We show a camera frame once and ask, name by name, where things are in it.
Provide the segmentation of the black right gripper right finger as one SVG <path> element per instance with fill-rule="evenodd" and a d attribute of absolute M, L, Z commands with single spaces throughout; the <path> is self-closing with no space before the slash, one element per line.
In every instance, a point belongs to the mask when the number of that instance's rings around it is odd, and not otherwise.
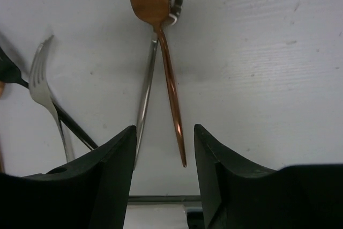
<path fill-rule="evenodd" d="M 273 170 L 200 124 L 194 146 L 206 228 L 342 228 L 341 164 Z"/>

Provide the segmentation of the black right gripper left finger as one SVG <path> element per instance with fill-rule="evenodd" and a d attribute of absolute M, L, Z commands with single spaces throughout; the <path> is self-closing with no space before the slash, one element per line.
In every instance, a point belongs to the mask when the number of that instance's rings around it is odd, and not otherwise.
<path fill-rule="evenodd" d="M 136 142 L 131 125 L 46 174 L 1 174 L 1 228 L 122 228 Z"/>

